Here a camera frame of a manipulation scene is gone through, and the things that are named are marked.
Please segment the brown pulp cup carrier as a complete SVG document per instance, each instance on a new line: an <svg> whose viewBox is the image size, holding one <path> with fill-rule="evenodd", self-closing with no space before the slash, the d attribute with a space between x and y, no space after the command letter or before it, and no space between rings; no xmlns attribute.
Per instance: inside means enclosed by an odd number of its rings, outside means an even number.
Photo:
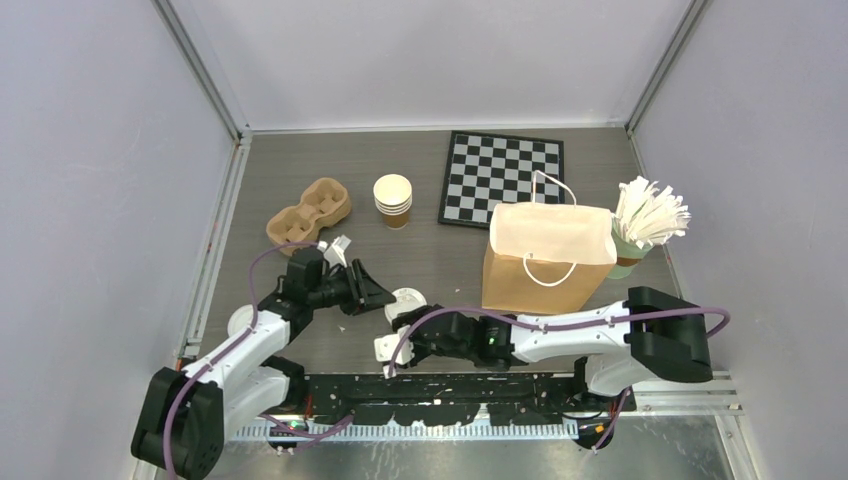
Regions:
<svg viewBox="0 0 848 480"><path fill-rule="evenodd" d="M336 225L351 211L348 190L333 178L319 178L304 190L297 205L282 209L268 221L266 234L276 247L316 242L323 228Z"/></svg>

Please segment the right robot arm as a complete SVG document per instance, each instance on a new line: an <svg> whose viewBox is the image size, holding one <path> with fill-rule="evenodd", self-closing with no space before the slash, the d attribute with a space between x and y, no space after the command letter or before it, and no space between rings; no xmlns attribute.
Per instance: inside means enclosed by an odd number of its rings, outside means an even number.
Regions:
<svg viewBox="0 0 848 480"><path fill-rule="evenodd" d="M721 318L713 328L705 321L710 313ZM728 321L721 308L699 307L646 286L629 288L623 301L556 315L417 303L392 319L391 334L375 339L374 353L387 378L430 356L494 371L572 357L572 400L591 411L642 381L712 380L708 340Z"/></svg>

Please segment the white plastic cup lid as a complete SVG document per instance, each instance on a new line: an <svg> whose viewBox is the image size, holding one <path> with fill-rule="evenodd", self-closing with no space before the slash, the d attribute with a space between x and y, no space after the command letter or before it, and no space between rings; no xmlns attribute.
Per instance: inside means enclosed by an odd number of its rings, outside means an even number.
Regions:
<svg viewBox="0 0 848 480"><path fill-rule="evenodd" d="M389 323L401 316L420 307L427 306L424 295L416 289L403 287L392 292L396 301L384 307L384 315Z"/></svg>

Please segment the stack of white lids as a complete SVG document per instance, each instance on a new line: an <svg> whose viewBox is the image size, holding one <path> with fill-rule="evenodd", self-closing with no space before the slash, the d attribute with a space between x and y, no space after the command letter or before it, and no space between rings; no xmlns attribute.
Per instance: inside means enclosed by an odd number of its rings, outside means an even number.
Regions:
<svg viewBox="0 0 848 480"><path fill-rule="evenodd" d="M227 336L237 337L244 331L251 331L254 319L254 307L243 305L232 313L227 323Z"/></svg>

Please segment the stack of paper cups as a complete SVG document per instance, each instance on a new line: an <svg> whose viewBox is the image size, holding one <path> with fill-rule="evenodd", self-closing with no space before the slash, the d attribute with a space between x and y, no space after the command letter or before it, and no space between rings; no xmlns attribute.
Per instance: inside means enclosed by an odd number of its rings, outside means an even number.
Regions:
<svg viewBox="0 0 848 480"><path fill-rule="evenodd" d="M412 206L412 185L399 174L387 174L378 178L373 185L375 206L384 224L390 229L405 227Z"/></svg>

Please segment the black white checkerboard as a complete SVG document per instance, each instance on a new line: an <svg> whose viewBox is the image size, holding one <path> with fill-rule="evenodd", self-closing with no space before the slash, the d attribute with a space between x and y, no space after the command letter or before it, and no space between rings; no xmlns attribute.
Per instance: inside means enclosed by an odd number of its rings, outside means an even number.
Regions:
<svg viewBox="0 0 848 480"><path fill-rule="evenodd" d="M437 221L486 229L499 203L563 203L565 191L545 179L534 181L535 171L564 179L562 141L453 131Z"/></svg>

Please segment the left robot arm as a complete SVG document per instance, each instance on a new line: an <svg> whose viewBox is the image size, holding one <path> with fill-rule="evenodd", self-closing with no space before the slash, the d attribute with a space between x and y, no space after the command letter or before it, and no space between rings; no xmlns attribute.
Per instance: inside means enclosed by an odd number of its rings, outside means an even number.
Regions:
<svg viewBox="0 0 848 480"><path fill-rule="evenodd" d="M277 287L253 299L245 326L181 370L164 367L150 380L130 444L133 457L171 478L204 479L239 429L277 408L298 412L308 383L301 365L279 357L316 310L348 316L395 302L358 259L324 242L293 242Z"/></svg>

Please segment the green cup of paper sticks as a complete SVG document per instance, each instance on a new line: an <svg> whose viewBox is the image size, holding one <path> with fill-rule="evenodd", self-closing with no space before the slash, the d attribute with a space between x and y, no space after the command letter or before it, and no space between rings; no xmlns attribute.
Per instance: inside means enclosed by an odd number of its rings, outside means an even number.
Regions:
<svg viewBox="0 0 848 480"><path fill-rule="evenodd" d="M663 189L642 176L619 184L619 197L612 213L612 238L616 264L608 279L623 279L655 247L673 237L686 235L692 219L683 197L668 185Z"/></svg>

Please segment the brown paper bag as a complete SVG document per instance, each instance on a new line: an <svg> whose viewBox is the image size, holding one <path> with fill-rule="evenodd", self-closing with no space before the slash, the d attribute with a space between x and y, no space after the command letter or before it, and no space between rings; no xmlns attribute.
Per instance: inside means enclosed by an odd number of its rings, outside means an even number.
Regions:
<svg viewBox="0 0 848 480"><path fill-rule="evenodd" d="M489 228L481 306L535 314L582 309L617 261L612 212L583 205L562 181L540 171L531 177L571 197L569 203L500 203Z"/></svg>

